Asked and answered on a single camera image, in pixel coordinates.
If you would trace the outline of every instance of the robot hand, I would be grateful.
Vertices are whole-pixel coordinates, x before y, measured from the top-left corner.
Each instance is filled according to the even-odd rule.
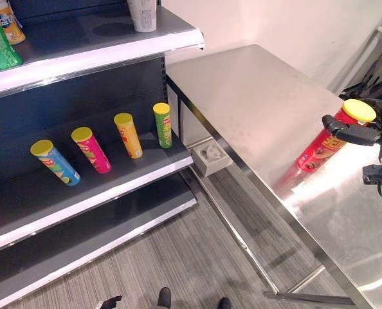
[[[377,117],[368,126],[343,124],[333,116],[325,115],[322,118],[324,127],[335,137],[358,145],[380,145],[379,161],[381,165],[369,165],[363,168],[363,181],[365,185],[377,185],[378,193],[382,197],[382,100],[364,98],[365,103],[374,108]]]

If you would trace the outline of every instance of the blue pringles can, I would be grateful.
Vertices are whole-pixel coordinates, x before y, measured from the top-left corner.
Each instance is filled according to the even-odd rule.
[[[80,182],[80,175],[60,154],[50,140],[39,140],[34,143],[31,146],[31,153],[66,185],[76,185]]]

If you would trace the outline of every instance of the person's foot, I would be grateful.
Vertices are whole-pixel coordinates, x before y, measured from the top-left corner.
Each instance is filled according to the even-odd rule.
[[[217,309],[231,309],[231,301],[227,297],[221,298],[218,303]]]
[[[159,291],[157,306],[171,308],[171,291],[169,288],[162,288]]]

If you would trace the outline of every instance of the store shelf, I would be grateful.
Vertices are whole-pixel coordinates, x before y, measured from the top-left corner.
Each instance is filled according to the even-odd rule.
[[[75,166],[81,181],[74,187],[45,167],[1,186],[0,250],[192,164],[175,135],[170,149],[162,149],[154,133],[142,134],[140,140],[143,156],[136,160],[128,157],[122,142],[107,147],[113,166],[107,174],[98,174],[81,153]]]
[[[0,97],[180,48],[202,48],[201,31],[158,6],[157,30],[135,32],[128,11],[30,24],[15,46],[22,66],[0,71]]]
[[[0,308],[194,204],[173,174],[0,251]]]

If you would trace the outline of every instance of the gray carpet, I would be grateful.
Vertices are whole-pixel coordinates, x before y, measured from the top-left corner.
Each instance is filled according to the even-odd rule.
[[[289,286],[317,262],[266,207],[259,208],[261,200],[253,202],[246,185],[229,188],[236,172],[230,167],[205,182],[279,287]],[[193,209],[6,308],[90,309],[98,300],[122,295],[117,308],[146,309],[156,304],[163,286],[172,290],[173,309],[215,308],[224,295],[234,308],[311,308],[265,299],[261,278],[198,186],[191,188],[198,200]],[[321,278],[308,289],[328,294],[338,288],[329,276]]]

